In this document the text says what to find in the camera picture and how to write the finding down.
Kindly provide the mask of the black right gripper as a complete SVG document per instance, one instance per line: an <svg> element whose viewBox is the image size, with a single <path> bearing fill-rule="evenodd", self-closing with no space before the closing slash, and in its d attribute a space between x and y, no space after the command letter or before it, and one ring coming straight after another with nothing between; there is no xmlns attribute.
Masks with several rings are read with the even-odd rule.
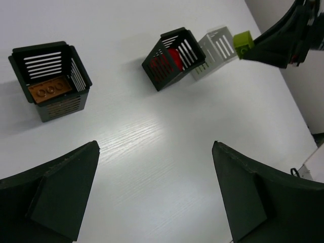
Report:
<svg viewBox="0 0 324 243"><path fill-rule="evenodd" d="M299 66L309 51L323 52L323 1L294 1L280 20L254 39L242 59L286 68Z"/></svg>

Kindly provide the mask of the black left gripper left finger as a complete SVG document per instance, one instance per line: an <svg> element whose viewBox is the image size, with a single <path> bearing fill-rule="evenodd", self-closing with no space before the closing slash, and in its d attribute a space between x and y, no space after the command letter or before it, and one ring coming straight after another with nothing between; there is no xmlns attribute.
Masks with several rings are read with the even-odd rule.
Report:
<svg viewBox="0 0 324 243"><path fill-rule="evenodd" d="M96 169L97 141L1 179L1 242L75 242Z"/></svg>

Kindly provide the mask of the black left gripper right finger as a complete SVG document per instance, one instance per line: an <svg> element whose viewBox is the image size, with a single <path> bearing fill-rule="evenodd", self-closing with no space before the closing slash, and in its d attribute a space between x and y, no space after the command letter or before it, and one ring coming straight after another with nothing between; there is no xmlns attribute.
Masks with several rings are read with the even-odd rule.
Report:
<svg viewBox="0 0 324 243"><path fill-rule="evenodd" d="M323 184L212 148L233 242L323 242Z"/></svg>

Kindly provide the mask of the lime rounded lego brick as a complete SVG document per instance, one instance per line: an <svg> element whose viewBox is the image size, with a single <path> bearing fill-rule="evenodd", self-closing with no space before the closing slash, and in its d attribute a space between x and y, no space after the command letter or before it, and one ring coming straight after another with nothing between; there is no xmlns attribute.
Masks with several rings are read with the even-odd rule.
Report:
<svg viewBox="0 0 324 243"><path fill-rule="evenodd" d="M239 59L243 59L244 54L255 46L251 32L245 31L234 35L233 46Z"/></svg>

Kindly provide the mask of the red rounded lego brick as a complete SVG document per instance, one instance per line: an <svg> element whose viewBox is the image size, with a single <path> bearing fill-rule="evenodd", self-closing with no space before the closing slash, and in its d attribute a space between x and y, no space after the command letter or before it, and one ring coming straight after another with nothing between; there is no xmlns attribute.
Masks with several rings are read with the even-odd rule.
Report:
<svg viewBox="0 0 324 243"><path fill-rule="evenodd" d="M168 49L168 53L172 57L172 60L176 64L177 68L182 71L183 63L179 52L176 49ZM162 82L163 79L174 71L169 60L163 53L159 53L150 61L150 68L154 74L155 81L158 83Z"/></svg>

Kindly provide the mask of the brown lego plate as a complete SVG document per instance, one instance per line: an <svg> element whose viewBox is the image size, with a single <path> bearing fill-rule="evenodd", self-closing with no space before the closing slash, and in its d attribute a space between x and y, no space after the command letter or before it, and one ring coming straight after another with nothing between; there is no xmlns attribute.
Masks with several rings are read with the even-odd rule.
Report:
<svg viewBox="0 0 324 243"><path fill-rule="evenodd" d="M65 76L59 76L32 86L28 90L36 104L48 101L72 90Z"/></svg>

